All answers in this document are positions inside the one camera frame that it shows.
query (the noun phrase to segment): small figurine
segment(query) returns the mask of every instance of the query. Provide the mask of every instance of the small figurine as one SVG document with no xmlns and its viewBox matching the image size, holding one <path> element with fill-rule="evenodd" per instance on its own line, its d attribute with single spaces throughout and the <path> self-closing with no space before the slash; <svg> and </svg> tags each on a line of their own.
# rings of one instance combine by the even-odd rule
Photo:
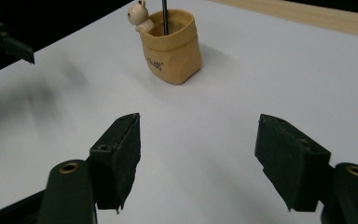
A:
<svg viewBox="0 0 358 224">
<path fill-rule="evenodd" d="M 149 32 L 154 28 L 154 23 L 149 19 L 149 12 L 146 8 L 146 1 L 139 0 L 129 8 L 128 19 L 132 25 L 136 25 L 135 30 Z"/>
</svg>

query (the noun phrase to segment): tan fabric pouch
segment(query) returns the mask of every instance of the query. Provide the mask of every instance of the tan fabric pouch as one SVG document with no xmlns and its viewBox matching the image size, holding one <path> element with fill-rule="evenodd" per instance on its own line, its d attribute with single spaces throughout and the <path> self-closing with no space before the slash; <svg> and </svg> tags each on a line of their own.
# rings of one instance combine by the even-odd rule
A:
<svg viewBox="0 0 358 224">
<path fill-rule="evenodd" d="M 193 15 L 184 10 L 170 9 L 168 15 L 168 35 L 164 35 L 162 11 L 150 15 L 155 28 L 140 32 L 144 56 L 157 77 L 183 84 L 202 66 L 197 27 Z"/>
</svg>

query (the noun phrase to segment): metal rod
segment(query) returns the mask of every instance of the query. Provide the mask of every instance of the metal rod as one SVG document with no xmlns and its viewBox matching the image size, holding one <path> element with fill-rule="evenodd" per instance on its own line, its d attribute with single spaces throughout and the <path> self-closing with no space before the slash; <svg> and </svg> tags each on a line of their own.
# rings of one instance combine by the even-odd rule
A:
<svg viewBox="0 0 358 224">
<path fill-rule="evenodd" d="M 163 20 L 164 20 L 164 35 L 168 35 L 169 30 L 168 30 L 167 0 L 162 0 L 162 17 L 163 17 Z"/>
</svg>

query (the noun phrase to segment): black background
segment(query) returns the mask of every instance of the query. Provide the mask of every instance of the black background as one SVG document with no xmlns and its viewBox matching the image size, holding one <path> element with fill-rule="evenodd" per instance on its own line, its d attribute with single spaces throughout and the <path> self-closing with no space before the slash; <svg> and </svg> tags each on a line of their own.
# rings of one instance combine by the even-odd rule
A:
<svg viewBox="0 0 358 224">
<path fill-rule="evenodd" d="M 10 37 L 38 51 L 131 1 L 0 0 L 0 22 Z M 0 69 L 17 60 L 0 49 Z"/>
</svg>

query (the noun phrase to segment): white table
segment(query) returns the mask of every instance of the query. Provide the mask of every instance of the white table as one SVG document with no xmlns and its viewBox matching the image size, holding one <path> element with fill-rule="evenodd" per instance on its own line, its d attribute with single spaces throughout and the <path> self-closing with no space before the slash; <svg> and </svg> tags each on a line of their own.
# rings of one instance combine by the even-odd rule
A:
<svg viewBox="0 0 358 224">
<path fill-rule="evenodd" d="M 154 76 L 125 6 L 0 71 L 0 208 L 85 160 L 112 124 L 141 114 L 142 158 L 124 210 L 99 223 L 320 223 L 288 212 L 254 155 L 260 114 L 286 119 L 358 163 L 358 36 L 209 1 L 171 0 L 196 18 L 203 59 L 184 85 Z M 148 1 L 150 13 L 160 1 Z"/>
</svg>

